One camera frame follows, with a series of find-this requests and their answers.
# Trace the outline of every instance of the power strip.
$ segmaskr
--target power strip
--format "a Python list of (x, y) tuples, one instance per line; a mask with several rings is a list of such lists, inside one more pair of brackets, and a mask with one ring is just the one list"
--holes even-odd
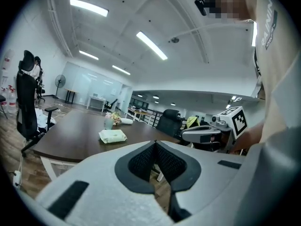
[(17, 189), (20, 189), (20, 184), (21, 184), (21, 172), (15, 171), (15, 176), (13, 179), (13, 186)]

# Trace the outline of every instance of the white shirt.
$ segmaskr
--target white shirt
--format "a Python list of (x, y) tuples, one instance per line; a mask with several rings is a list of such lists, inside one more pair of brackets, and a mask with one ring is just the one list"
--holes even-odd
[(37, 79), (40, 73), (40, 67), (38, 65), (35, 65), (33, 70), (30, 71), (30, 76), (34, 79)]

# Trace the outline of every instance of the glass wall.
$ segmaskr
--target glass wall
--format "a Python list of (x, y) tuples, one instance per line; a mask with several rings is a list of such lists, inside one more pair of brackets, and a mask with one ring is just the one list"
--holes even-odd
[[(87, 105), (90, 96), (103, 96), (110, 104), (118, 99), (122, 88), (122, 83), (70, 62), (67, 62), (63, 75), (66, 83), (64, 87), (58, 89), (57, 96), (65, 100), (66, 89), (76, 91), (73, 101), (76, 104)], [(91, 107), (101, 108), (101, 102), (92, 100)]]

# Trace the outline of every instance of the ceiling light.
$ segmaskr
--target ceiling light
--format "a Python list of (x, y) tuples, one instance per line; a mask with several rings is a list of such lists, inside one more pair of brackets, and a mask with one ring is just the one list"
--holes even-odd
[(90, 10), (92, 12), (98, 13), (104, 17), (107, 17), (108, 15), (108, 10), (104, 9), (104, 8), (100, 8), (98, 6), (95, 6), (93, 4), (87, 3), (87, 2), (82, 2), (79, 0), (70, 0), (70, 4), (76, 7), (80, 7), (80, 8), (84, 8), (87, 10)]
[(118, 68), (117, 66), (112, 65), (112, 67), (113, 67), (114, 69), (117, 69), (117, 70), (123, 72), (123, 73), (126, 73), (127, 75), (130, 75), (129, 72), (127, 72), (127, 71), (125, 71), (125, 70), (123, 70), (123, 69), (120, 69), (120, 68)]
[(253, 40), (252, 40), (252, 46), (253, 47), (255, 47), (255, 45), (256, 45), (256, 36), (257, 36), (257, 23), (254, 22)]
[(96, 60), (98, 60), (98, 58), (97, 57), (95, 57), (95, 56), (93, 56), (93, 55), (90, 55), (90, 54), (88, 54), (88, 53), (86, 53), (86, 52), (84, 52), (84, 51), (79, 51), (81, 54), (83, 54), (83, 55), (86, 55), (86, 56), (89, 56), (89, 57), (91, 57), (91, 58), (93, 58), (93, 59), (96, 59)]
[(139, 32), (136, 35), (139, 39), (141, 39), (148, 47), (150, 47), (159, 57), (163, 60), (166, 60), (166, 55), (158, 48), (157, 45), (154, 44), (143, 32)]

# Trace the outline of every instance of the office desk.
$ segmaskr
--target office desk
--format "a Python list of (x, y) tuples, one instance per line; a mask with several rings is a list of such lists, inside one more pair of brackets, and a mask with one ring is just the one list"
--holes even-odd
[(106, 102), (106, 100), (105, 100), (105, 99), (98, 98), (98, 97), (95, 97), (95, 96), (90, 96), (90, 97), (89, 97), (89, 100), (88, 100), (88, 104), (87, 104), (87, 109), (88, 109), (89, 106), (90, 106), (91, 100), (99, 100), (99, 101), (102, 101), (102, 103), (103, 103), (102, 112), (103, 112), (103, 109), (104, 109), (104, 103)]
[(147, 115), (149, 117), (149, 121), (148, 124), (151, 122), (151, 116), (152, 114), (148, 113), (148, 112), (139, 112), (139, 110), (132, 110), (130, 107), (128, 108), (129, 111), (134, 112), (134, 115), (131, 115), (130, 113), (126, 114), (126, 118), (127, 116), (130, 116), (133, 118), (134, 121), (140, 121), (140, 118), (142, 115)]
[(73, 104), (74, 96), (75, 96), (75, 93), (77, 93), (77, 92), (76, 92), (76, 91), (73, 91), (73, 90), (71, 90), (71, 89), (66, 89), (66, 88), (65, 88), (65, 90), (67, 91), (65, 103), (69, 103), (70, 94), (73, 93), (72, 102), (71, 102), (71, 104)]
[(43, 136), (33, 151), (41, 157), (51, 180), (60, 175), (60, 170), (68, 169), (98, 153), (150, 140), (178, 142), (176, 138), (144, 122), (134, 121), (132, 125), (113, 126), (113, 129), (124, 132), (126, 141), (105, 144), (98, 134), (104, 129), (104, 119), (104, 116), (71, 111)]

